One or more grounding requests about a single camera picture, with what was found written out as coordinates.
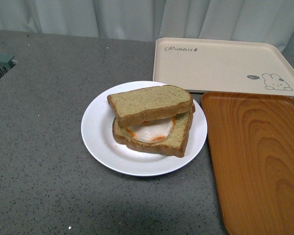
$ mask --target rabbit logo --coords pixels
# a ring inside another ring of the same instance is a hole
[[[293,89],[289,84],[284,81],[278,74],[263,74],[263,79],[265,80],[266,89],[268,90],[285,90],[292,91]]]

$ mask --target gray countertop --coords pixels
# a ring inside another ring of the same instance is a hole
[[[0,79],[0,235],[225,234],[207,143],[156,177],[110,170],[83,143],[87,106],[118,84],[151,81],[154,47],[0,31],[0,53],[17,61]]]

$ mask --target whole wheat bread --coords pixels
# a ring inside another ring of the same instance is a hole
[[[117,119],[113,121],[113,137],[119,144],[126,144],[129,149],[146,152],[146,153],[159,153],[168,156],[184,157],[186,145],[188,142],[189,130],[193,121],[192,109],[182,114],[177,114],[175,117],[175,126],[171,130],[168,137],[158,143],[144,143],[132,138],[125,128],[121,128]]]
[[[193,97],[186,90],[163,85],[132,90],[107,97],[121,128],[187,112]]]

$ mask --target beige tray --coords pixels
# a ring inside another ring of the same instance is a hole
[[[190,92],[277,94],[294,98],[294,69],[269,44],[161,38],[153,80]]]
[[[294,99],[205,93],[201,103],[229,234],[294,234]]]

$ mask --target wooden tray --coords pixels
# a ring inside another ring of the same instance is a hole
[[[201,102],[227,231],[294,234],[294,100],[206,93]]]

